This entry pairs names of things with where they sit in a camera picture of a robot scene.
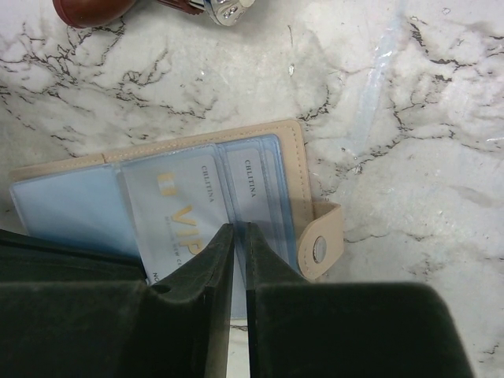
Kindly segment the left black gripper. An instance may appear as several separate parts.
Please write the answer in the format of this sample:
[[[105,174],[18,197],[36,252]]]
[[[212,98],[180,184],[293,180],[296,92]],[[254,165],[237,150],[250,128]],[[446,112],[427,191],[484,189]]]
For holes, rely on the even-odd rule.
[[[142,263],[134,258],[1,231],[3,283],[115,280],[146,280]]]

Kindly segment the white VIP card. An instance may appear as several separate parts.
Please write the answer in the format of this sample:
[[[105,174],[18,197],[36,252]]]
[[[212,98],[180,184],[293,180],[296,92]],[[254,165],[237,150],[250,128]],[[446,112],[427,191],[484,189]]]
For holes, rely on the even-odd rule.
[[[216,156],[204,146],[121,163],[151,284],[199,254],[228,223]]]

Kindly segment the brown metal pipe fitting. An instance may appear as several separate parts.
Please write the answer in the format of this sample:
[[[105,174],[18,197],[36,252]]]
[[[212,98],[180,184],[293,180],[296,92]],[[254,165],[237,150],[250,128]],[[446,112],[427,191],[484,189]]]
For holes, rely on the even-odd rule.
[[[148,14],[179,13],[184,16],[210,18],[215,24],[230,27],[246,13],[254,0],[53,0],[53,7],[60,19],[72,28],[97,28],[121,17],[142,11]]]

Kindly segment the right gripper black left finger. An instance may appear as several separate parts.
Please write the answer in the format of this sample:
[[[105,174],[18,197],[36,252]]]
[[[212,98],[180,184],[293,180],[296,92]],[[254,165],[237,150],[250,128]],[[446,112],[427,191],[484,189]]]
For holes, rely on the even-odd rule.
[[[1,281],[4,377],[223,377],[234,232],[160,282]]]

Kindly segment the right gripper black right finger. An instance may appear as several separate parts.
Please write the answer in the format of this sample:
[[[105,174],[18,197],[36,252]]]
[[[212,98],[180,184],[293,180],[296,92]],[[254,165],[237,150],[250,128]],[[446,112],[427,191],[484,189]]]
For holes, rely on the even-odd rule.
[[[471,377],[446,303],[418,283],[310,283],[244,233],[253,377]]]

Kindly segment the beige card holder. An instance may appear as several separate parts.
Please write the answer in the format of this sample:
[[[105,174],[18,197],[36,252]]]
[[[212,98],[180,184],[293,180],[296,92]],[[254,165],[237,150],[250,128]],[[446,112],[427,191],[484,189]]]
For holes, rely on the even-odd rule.
[[[134,258],[150,284],[232,224],[235,319],[246,317],[246,223],[256,224],[272,250],[308,280],[326,273],[344,250],[343,211],[312,200],[295,120],[34,165],[11,180],[29,235]]]

